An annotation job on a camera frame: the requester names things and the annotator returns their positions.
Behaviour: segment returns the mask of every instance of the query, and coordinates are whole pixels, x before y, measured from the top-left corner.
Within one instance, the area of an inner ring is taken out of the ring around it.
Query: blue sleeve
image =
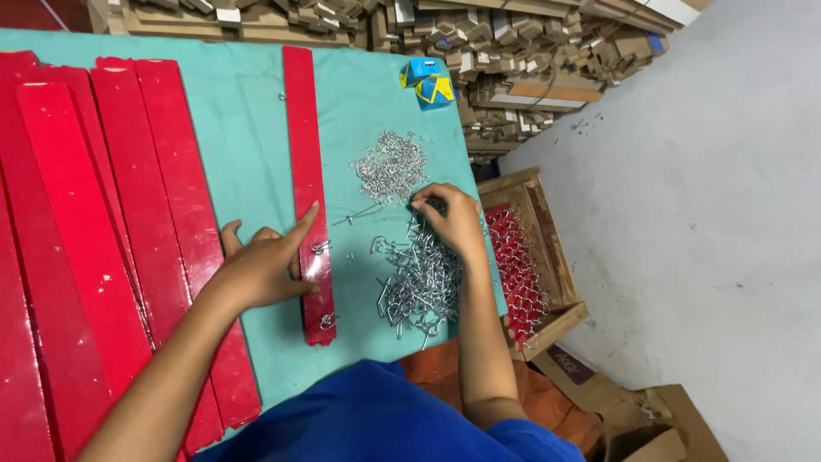
[[[487,433],[526,462],[585,462],[576,445],[530,420],[502,420],[488,428]]]

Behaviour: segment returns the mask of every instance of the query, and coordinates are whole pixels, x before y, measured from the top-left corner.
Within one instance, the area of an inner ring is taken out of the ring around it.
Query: stacked cardboard
[[[595,103],[710,0],[108,0],[111,33],[441,58],[483,162]]]

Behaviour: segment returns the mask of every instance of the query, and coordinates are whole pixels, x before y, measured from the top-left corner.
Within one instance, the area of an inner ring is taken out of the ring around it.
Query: hand
[[[426,201],[438,197],[447,204],[446,216],[442,216]],[[410,204],[424,214],[433,231],[464,262],[488,263],[488,251],[484,246],[484,234],[479,222],[482,205],[450,183],[430,183],[417,192]]]
[[[248,245],[236,237],[242,225],[238,219],[222,228],[225,262],[203,287],[204,294],[216,296],[241,314],[252,307],[267,307],[304,293],[315,293],[314,283],[300,280],[299,246],[314,224],[319,203],[314,202],[305,215],[283,237],[269,227],[263,227]],[[289,280],[285,271],[291,275]]]

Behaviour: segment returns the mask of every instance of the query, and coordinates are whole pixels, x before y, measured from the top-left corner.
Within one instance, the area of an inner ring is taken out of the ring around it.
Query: orange cloth
[[[461,413],[459,396],[459,344],[449,340],[399,360],[408,381],[451,405]],[[545,376],[526,363],[513,361],[519,401],[531,421],[592,455],[602,434],[602,420],[576,407]]]

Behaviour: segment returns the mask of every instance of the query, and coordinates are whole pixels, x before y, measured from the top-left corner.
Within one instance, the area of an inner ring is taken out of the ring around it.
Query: wooden tray
[[[502,316],[511,357],[521,361],[530,361],[589,315],[585,302],[576,293],[539,171],[534,167],[477,185],[486,210],[505,202],[511,204],[530,248],[528,257],[539,275],[539,286],[547,293],[552,308],[551,314],[534,326],[536,334],[524,346],[513,341],[513,331],[507,327],[509,319]]]

